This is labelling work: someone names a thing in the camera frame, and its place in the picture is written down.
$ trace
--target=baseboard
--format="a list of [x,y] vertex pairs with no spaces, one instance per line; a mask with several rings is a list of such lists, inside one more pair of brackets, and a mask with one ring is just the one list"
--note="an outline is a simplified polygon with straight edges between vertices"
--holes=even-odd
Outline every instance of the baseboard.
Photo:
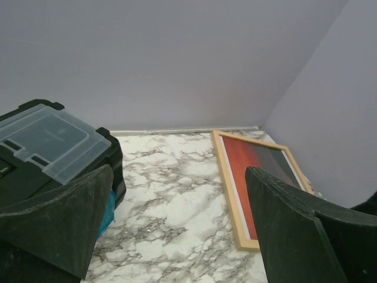
[[187,134],[187,133],[210,133],[212,130],[220,131],[258,131],[259,126],[254,127],[223,127],[223,128],[198,128],[198,129],[175,129],[175,130],[152,130],[152,131],[110,131],[113,136],[142,136],[146,134]]

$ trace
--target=gray wall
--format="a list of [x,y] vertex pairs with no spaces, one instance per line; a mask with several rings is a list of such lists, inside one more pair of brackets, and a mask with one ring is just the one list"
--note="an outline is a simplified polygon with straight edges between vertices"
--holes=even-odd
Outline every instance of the gray wall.
[[263,124],[347,0],[3,0],[0,114],[116,130]]
[[350,0],[266,123],[343,206],[377,190],[377,1]]

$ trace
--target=framed picture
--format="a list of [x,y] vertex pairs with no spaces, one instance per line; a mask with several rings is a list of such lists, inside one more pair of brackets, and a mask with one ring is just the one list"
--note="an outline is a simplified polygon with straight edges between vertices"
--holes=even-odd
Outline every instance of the framed picture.
[[217,130],[213,131],[213,140],[237,248],[258,251],[245,181],[246,168],[261,167],[297,189],[309,193],[313,190],[286,146]]

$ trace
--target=red panel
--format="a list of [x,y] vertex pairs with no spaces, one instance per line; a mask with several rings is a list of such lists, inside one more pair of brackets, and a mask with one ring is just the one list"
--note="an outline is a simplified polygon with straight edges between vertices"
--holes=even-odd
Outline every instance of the red panel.
[[257,240],[252,209],[250,207],[249,196],[247,194],[245,171],[248,166],[261,167],[258,155],[254,150],[254,145],[251,143],[229,137],[222,138],[230,163],[230,168],[232,170],[233,179],[241,201],[250,238],[252,240]]

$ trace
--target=black toolbox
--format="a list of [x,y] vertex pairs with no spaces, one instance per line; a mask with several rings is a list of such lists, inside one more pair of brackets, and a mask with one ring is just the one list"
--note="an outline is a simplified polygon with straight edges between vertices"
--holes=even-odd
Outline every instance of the black toolbox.
[[126,191],[119,141],[70,115],[60,103],[32,100],[0,116],[0,208],[65,185],[108,164],[116,206]]

